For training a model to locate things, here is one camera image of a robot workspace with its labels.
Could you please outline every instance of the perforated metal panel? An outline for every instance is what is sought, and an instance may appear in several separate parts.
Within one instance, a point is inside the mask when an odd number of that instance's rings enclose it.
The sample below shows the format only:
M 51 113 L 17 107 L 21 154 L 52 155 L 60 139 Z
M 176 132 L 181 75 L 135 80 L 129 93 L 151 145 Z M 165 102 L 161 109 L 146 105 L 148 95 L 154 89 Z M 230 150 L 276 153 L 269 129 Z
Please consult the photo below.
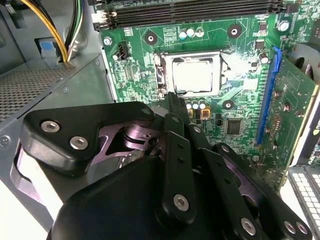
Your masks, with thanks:
M 0 123 L 73 69 L 13 71 L 0 77 Z

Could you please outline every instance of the cpu socket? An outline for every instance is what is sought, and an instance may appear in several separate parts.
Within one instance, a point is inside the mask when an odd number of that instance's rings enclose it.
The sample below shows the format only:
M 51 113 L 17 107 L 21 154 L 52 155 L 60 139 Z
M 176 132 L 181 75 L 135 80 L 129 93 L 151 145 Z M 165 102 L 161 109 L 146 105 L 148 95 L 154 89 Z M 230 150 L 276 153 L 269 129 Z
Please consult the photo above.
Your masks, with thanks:
M 162 77 L 157 79 L 158 85 L 162 83 L 166 92 L 184 98 L 218 95 L 222 65 L 219 51 L 155 55 L 157 78 Z

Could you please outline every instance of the metal bolt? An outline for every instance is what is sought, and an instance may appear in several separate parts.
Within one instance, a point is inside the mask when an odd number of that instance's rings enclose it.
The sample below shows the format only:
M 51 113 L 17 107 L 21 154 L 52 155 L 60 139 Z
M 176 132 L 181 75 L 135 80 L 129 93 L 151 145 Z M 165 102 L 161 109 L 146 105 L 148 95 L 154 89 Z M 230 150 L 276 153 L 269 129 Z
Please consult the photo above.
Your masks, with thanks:
M 241 218 L 241 225 L 243 229 L 251 236 L 256 235 L 256 228 L 252 222 L 247 218 Z
M 193 129 L 194 129 L 197 133 L 201 133 L 200 127 L 194 126 Z
M 110 46 L 112 44 L 112 39 L 110 37 L 106 36 L 103 39 L 103 43 L 104 43 L 104 45 Z
M 229 149 L 226 147 L 226 146 L 222 146 L 222 149 L 223 149 L 223 151 L 225 151 L 225 152 L 229 152 Z
M 291 224 L 290 222 L 284 221 L 283 223 L 284 223 L 286 229 L 287 229 L 290 233 L 296 234 L 296 230 L 295 230 L 294 226 L 292 226 L 292 224 Z
M 270 128 L 266 127 L 265 130 L 264 130 L 264 133 L 269 135 L 270 134 Z
M 301 223 L 301 222 L 296 222 L 296 225 L 298 227 L 298 229 L 303 233 L 303 234 L 308 234 L 308 230 L 306 229 L 306 227 Z
M 60 130 L 60 126 L 55 121 L 44 121 L 41 124 L 41 128 L 43 131 L 47 133 L 56 133 Z
M 69 88 L 67 87 L 67 86 L 64 86 L 63 87 L 63 92 L 66 94 L 66 93 L 68 93 L 69 92 Z
M 176 121 L 177 123 L 179 122 L 179 119 L 176 118 L 175 116 L 173 116 L 172 119 L 173 119 L 174 121 Z
M 182 212 L 186 212 L 189 209 L 189 202 L 185 196 L 181 194 L 176 194 L 173 197 L 174 205 Z
M 0 138 L 0 146 L 5 148 L 7 147 L 11 142 L 11 138 L 9 136 L 2 136 Z
M 150 114 L 150 110 L 148 108 L 142 108 L 142 112 L 148 115 Z
M 286 103 L 285 105 L 284 105 L 284 107 L 283 107 L 283 111 L 284 112 L 289 112 L 290 111 L 290 104 L 289 103 Z
M 85 150 L 88 147 L 88 141 L 82 136 L 74 136 L 70 139 L 70 145 L 75 150 Z

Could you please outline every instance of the yellow wire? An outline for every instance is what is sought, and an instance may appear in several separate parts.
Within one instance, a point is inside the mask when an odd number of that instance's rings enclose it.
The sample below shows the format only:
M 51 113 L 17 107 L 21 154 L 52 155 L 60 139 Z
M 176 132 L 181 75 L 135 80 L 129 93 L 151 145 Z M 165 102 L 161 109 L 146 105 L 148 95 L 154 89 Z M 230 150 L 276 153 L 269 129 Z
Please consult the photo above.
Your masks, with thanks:
M 25 5 L 27 5 L 32 11 L 34 11 L 35 14 L 41 19 L 41 21 L 44 23 L 44 25 L 49 29 L 51 34 L 53 35 L 56 43 L 59 46 L 59 49 L 62 53 L 63 62 L 66 63 L 68 59 L 67 55 L 67 49 L 64 45 L 64 42 L 61 40 L 61 37 L 59 36 L 57 30 L 52 26 L 50 21 L 43 15 L 42 12 L 40 12 L 29 0 L 21 0 Z

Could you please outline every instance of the blue pcie slot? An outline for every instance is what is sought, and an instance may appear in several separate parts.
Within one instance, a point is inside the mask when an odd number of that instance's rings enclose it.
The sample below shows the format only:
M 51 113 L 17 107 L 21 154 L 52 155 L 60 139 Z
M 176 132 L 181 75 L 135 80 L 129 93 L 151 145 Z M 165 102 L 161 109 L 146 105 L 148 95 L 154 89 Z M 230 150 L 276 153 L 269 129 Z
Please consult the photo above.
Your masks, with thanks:
M 266 125 L 268 111 L 270 107 L 272 92 L 275 85 L 276 75 L 279 71 L 281 59 L 282 59 L 281 50 L 275 46 L 273 47 L 273 54 L 274 54 L 274 57 L 270 65 L 268 78 L 265 85 L 265 92 L 264 92 L 264 97 L 262 101 L 261 113 L 260 113 L 258 128 L 255 136 L 255 140 L 257 144 L 262 143 L 262 138 L 265 132 L 265 125 Z

